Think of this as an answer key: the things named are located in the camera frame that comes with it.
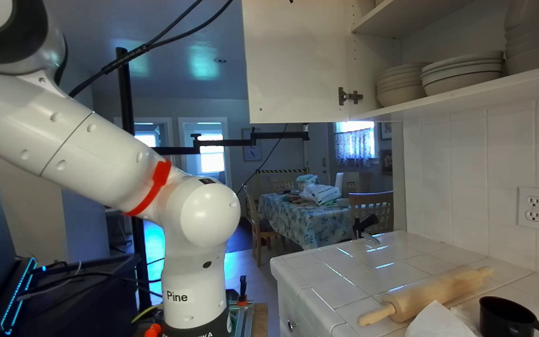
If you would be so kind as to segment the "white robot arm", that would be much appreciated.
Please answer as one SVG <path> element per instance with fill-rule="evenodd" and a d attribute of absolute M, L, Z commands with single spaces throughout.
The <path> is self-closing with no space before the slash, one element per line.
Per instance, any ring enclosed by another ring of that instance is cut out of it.
<path fill-rule="evenodd" d="M 0 157 L 164 228 L 162 337 L 230 337 L 224 249 L 241 208 L 65 93 L 67 45 L 43 0 L 0 0 Z"/>

